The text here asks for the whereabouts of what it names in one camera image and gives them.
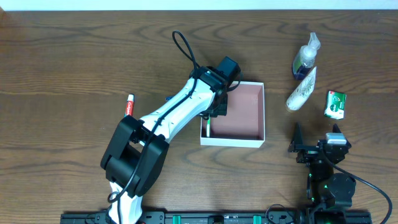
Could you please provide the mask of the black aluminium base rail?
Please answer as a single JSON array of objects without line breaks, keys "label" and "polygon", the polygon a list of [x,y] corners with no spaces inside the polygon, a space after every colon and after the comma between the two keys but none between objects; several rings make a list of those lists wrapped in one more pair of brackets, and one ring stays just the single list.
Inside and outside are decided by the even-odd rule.
[{"label": "black aluminium base rail", "polygon": [[[143,212],[137,224],[265,224],[265,223],[308,223],[305,214],[298,210],[284,211],[281,208],[264,213],[176,213]],[[315,213],[313,223],[355,223],[371,224],[369,212],[321,212]],[[66,213],[60,216],[61,224],[103,224],[113,223],[106,210],[96,213]]]}]

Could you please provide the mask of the green white soap packet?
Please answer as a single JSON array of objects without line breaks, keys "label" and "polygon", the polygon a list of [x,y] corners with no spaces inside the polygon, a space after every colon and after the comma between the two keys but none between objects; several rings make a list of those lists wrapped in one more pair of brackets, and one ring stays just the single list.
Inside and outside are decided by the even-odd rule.
[{"label": "green white soap packet", "polygon": [[328,91],[326,95],[326,106],[324,116],[332,119],[343,119],[345,117],[346,94]]}]

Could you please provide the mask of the red green toothpaste tube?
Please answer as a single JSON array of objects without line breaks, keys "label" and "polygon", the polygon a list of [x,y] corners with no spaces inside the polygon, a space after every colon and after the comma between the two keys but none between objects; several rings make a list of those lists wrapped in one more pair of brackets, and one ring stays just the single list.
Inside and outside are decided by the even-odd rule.
[{"label": "red green toothpaste tube", "polygon": [[129,94],[126,101],[124,116],[132,116],[134,111],[134,94]]}]

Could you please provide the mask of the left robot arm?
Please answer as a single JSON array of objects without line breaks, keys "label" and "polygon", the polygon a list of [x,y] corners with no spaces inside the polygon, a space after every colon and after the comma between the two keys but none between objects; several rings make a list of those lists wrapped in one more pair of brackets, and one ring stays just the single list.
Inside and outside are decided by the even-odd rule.
[{"label": "left robot arm", "polygon": [[158,179],[170,141],[196,116],[226,115],[228,92],[242,75],[229,57],[217,67],[196,66],[186,85],[159,109],[120,120],[100,162],[112,188],[106,223],[137,223],[142,197]]}]

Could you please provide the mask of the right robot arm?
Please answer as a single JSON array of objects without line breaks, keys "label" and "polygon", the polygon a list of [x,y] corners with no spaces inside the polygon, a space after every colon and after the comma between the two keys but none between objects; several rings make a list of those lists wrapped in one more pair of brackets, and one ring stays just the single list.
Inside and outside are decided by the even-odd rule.
[{"label": "right robot arm", "polygon": [[352,206],[356,181],[347,174],[336,173],[333,166],[345,159],[350,148],[336,124],[315,146],[304,143],[300,124],[295,125],[288,151],[296,153],[296,162],[309,169],[307,198],[312,201],[305,209],[303,223],[347,222],[345,210]]}]

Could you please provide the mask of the blue disposable razor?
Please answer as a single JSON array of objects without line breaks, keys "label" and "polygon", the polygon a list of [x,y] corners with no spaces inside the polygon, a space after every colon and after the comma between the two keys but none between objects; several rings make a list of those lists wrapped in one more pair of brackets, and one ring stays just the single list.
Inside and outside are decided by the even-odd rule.
[{"label": "blue disposable razor", "polygon": [[167,97],[165,98],[165,100],[166,100],[166,101],[169,101],[169,100],[171,100],[173,97],[174,97],[174,96],[167,96]]}]

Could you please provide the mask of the clear blue soap pump bottle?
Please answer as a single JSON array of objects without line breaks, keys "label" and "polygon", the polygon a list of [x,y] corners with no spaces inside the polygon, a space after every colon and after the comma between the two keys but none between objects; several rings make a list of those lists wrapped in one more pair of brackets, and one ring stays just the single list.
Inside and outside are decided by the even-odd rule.
[{"label": "clear blue soap pump bottle", "polygon": [[292,62],[292,74],[296,80],[303,80],[308,75],[320,47],[321,43],[316,33],[311,32],[308,44],[301,46]]}]

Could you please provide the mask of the white floral lotion tube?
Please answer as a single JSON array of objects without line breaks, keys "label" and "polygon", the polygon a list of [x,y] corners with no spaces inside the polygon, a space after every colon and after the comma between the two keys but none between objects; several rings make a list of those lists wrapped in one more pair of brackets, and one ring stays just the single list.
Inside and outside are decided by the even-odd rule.
[{"label": "white floral lotion tube", "polygon": [[287,98],[285,107],[288,111],[299,110],[315,89],[317,67],[311,69],[310,73],[302,80],[298,87]]}]

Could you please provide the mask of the green white toothbrush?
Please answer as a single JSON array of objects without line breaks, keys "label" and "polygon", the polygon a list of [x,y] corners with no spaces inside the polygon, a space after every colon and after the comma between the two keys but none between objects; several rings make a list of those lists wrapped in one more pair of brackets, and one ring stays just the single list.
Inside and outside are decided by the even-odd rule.
[{"label": "green white toothbrush", "polygon": [[210,138],[210,136],[211,136],[211,118],[208,118],[206,122],[206,137]]}]

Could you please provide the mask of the white square cardboard box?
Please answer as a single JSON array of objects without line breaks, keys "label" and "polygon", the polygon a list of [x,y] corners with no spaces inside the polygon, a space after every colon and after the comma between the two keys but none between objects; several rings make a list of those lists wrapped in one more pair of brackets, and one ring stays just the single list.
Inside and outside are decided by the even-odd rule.
[{"label": "white square cardboard box", "polygon": [[259,148],[266,139],[265,91],[261,82],[241,82],[228,93],[226,116],[211,118],[211,136],[206,137],[201,120],[202,146]]}]

